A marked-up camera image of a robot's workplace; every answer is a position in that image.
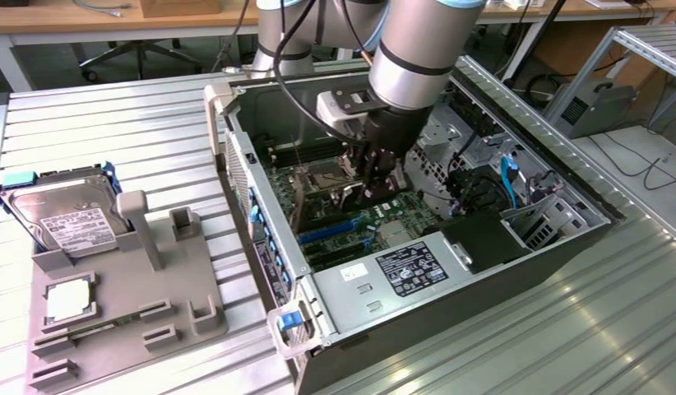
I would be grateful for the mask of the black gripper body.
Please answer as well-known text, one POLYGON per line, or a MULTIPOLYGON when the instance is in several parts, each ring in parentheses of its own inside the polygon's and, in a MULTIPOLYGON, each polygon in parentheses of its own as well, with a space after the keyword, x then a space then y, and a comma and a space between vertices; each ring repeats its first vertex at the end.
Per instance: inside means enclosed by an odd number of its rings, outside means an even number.
POLYGON ((402 110, 387 107, 367 113, 363 132, 367 142, 363 159, 390 153, 401 160, 411 149, 429 118, 429 108, 402 110))

